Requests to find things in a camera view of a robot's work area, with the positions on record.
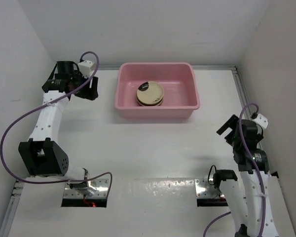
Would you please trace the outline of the green plate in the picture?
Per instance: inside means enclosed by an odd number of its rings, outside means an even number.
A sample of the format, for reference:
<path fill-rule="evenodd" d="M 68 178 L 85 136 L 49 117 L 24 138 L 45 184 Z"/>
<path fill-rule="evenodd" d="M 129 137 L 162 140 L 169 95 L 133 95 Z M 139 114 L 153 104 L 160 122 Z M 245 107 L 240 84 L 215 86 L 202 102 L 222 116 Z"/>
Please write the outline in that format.
<path fill-rule="evenodd" d="M 163 99 L 160 100 L 160 101 L 158 101 L 158 102 L 156 102 L 156 103 L 152 103 L 152 104 L 147 104 L 147 103 L 144 103 L 144 102 L 142 102 L 142 101 L 140 101 L 140 100 L 137 100 L 137 102 L 138 102 L 138 104 L 139 104 L 140 106 L 146 106 L 146 107 L 150 107 L 150 106 L 160 106 L 160 105 L 163 103 Z"/>

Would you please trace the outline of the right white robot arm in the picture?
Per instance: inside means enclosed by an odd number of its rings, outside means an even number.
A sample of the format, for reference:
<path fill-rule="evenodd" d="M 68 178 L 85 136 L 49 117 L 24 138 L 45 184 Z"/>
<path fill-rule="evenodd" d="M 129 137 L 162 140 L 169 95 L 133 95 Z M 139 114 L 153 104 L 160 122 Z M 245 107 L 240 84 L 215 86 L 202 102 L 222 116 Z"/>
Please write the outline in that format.
<path fill-rule="evenodd" d="M 242 191 L 233 170 L 219 169 L 213 175 L 214 188 L 224 195 L 235 225 L 237 237 L 277 237 L 268 193 L 269 163 L 267 154 L 258 148 L 267 120 L 255 115 L 254 120 L 232 115 L 217 131 L 228 128 L 226 142 L 232 146 L 233 158 L 244 185 Z"/>

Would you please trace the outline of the cream plate with black brushstroke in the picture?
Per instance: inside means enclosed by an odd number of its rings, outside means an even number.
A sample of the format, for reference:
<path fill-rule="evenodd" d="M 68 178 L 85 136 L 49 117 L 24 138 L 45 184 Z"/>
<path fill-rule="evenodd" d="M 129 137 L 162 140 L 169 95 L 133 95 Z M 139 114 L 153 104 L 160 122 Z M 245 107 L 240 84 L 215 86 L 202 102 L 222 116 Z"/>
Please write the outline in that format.
<path fill-rule="evenodd" d="M 155 81 L 141 84 L 136 92 L 136 99 L 147 104 L 156 103 L 164 98 L 163 86 Z"/>

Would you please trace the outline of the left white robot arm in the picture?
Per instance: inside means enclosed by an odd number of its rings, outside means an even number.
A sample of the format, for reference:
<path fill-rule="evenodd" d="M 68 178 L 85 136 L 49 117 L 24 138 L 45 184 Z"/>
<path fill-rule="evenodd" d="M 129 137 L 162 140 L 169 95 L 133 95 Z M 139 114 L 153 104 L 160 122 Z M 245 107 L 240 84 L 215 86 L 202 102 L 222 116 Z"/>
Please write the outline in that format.
<path fill-rule="evenodd" d="M 70 101 L 65 97 L 56 103 L 53 100 L 78 88 L 92 75 L 96 63 L 81 60 L 58 61 L 49 78 L 42 86 L 44 109 L 28 141 L 21 142 L 19 154 L 32 176 L 56 177 L 69 180 L 69 187 L 78 193 L 92 197 L 97 188 L 94 181 L 88 181 L 88 171 L 77 168 L 69 162 L 65 151 L 58 145 L 58 133 L 65 107 Z"/>

